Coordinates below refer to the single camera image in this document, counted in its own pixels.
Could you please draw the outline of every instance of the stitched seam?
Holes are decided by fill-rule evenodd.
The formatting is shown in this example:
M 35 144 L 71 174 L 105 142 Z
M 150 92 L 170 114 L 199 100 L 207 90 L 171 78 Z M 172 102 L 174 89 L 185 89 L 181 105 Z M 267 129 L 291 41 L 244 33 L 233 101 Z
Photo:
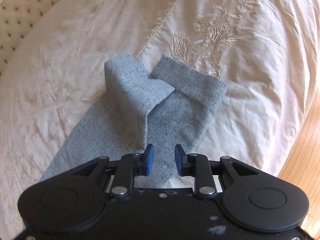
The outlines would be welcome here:
M 158 31 L 161 29 L 162 25 L 164 24 L 165 20 L 168 18 L 169 14 L 171 13 L 171 11 L 173 10 L 174 6 L 176 5 L 176 3 L 178 2 L 178 0 L 176 0 L 174 2 L 174 4 L 172 5 L 171 9 L 169 10 L 167 16 L 164 18 L 163 22 L 160 24 L 159 28 L 156 30 L 155 34 L 152 35 L 152 37 L 149 39 L 149 41 L 147 42 L 147 44 L 144 45 L 144 47 L 142 48 L 142 50 L 140 50 L 140 52 L 138 53 L 138 55 L 136 56 L 135 59 L 137 59 L 140 54 L 143 52 L 143 50 L 145 49 L 146 46 L 148 46 L 149 42 L 153 39 L 154 36 L 156 36 L 156 34 L 158 33 Z

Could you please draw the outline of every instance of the dust spot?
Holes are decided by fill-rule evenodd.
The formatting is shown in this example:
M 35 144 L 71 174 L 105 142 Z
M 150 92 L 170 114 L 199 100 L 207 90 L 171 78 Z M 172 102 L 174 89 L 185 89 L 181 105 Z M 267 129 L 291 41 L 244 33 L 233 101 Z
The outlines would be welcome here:
M 213 228 L 209 228 L 208 232 L 210 232 L 213 235 L 223 235 L 226 232 L 226 226 L 215 226 Z
M 216 220 L 218 220 L 218 217 L 217 216 L 212 216 L 212 217 L 209 217 L 209 219 L 212 220 L 212 221 L 216 221 Z

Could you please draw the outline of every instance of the bed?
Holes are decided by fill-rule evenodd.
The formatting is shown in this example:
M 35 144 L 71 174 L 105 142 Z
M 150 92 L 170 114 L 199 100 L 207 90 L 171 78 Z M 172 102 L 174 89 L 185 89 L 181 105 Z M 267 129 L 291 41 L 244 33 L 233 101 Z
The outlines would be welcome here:
M 10 236 L 36 183 L 104 93 L 103 63 L 162 54 L 229 89 L 194 149 L 277 175 L 316 90 L 319 0 L 62 0 L 33 26 L 0 80 L 0 203 Z M 166 187 L 190 186 L 174 175 Z

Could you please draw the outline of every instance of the tufted headboard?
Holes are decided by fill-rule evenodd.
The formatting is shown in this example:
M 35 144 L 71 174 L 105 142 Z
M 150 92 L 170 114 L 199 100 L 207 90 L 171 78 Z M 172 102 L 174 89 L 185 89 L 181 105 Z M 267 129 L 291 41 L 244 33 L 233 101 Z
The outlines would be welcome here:
M 0 77 L 41 17 L 60 0 L 0 0 Z

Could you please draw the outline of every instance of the gray sock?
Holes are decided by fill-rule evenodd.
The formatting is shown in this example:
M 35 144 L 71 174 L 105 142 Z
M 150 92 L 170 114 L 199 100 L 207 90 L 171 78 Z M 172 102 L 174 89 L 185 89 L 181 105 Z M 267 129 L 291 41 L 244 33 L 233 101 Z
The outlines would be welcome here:
M 105 78 L 107 92 L 75 126 L 42 180 L 98 156 L 118 160 L 142 152 L 152 143 L 152 175 L 136 177 L 136 186 L 162 187 L 175 170 L 174 146 L 180 143 L 186 152 L 192 151 L 225 95 L 226 84 L 166 56 L 152 79 L 130 56 L 108 60 Z
M 228 87 L 220 79 L 166 56 L 162 56 L 150 77 L 175 88 L 148 115 L 147 143 L 155 149 L 152 174 L 135 178 L 136 187 L 158 188 L 176 170 L 175 145 L 181 144 L 186 153 L 193 150 Z
M 130 152 L 143 152 L 147 116 L 174 88 L 149 79 L 144 65 L 129 55 L 108 60 L 105 79 L 106 93 L 74 127 L 41 180 L 99 156 L 115 161 Z

